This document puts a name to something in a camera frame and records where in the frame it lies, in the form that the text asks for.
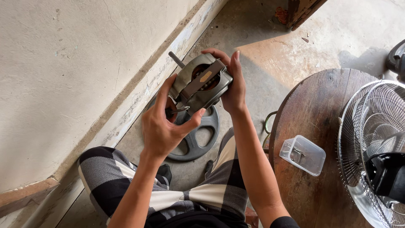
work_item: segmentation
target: metal fan grill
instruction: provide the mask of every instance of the metal fan grill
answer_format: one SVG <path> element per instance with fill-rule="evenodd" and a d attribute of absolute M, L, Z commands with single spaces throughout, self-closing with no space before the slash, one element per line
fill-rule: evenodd
<path fill-rule="evenodd" d="M 339 165 L 353 202 L 374 227 L 404 228 L 405 204 L 373 193 L 365 162 L 383 140 L 405 131 L 405 86 L 386 80 L 366 84 L 347 102 L 340 122 Z"/>

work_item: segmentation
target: round wooden table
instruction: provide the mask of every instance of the round wooden table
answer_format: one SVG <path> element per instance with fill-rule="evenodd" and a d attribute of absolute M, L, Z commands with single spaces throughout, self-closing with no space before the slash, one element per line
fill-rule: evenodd
<path fill-rule="evenodd" d="M 340 180 L 336 141 L 342 108 L 361 86 L 375 80 L 354 69 L 324 70 L 297 84 L 280 105 L 271 130 L 270 161 L 274 162 L 283 203 L 301 228 L 372 227 Z M 284 140 L 296 135 L 325 150 L 319 176 L 280 158 Z"/>

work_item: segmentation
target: black shirt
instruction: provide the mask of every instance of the black shirt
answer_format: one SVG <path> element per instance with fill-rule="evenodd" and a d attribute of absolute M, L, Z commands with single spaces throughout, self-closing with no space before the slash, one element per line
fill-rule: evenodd
<path fill-rule="evenodd" d="M 161 214 L 152 214 L 145 222 L 145 228 L 247 228 L 247 224 L 238 218 L 217 215 L 206 211 L 192 211 L 176 215 L 166 220 Z M 270 228 L 299 228 L 288 216 L 273 221 Z"/>

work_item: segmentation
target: wall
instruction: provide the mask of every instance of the wall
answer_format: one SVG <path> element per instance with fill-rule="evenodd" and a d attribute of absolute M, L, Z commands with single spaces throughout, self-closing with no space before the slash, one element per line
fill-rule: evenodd
<path fill-rule="evenodd" d="M 0 192 L 53 174 L 196 2 L 3 2 Z"/>

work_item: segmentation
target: checkered pants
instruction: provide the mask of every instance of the checkered pants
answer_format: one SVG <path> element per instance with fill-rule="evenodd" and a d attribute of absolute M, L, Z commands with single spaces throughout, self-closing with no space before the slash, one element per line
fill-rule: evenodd
<path fill-rule="evenodd" d="M 239 167 L 234 132 L 222 139 L 218 158 L 205 181 L 188 191 L 170 191 L 166 178 L 156 175 L 147 216 L 170 219 L 191 211 L 207 211 L 245 220 L 247 192 Z M 119 150 L 99 146 L 79 158 L 79 174 L 90 200 L 108 224 L 136 172 Z"/>

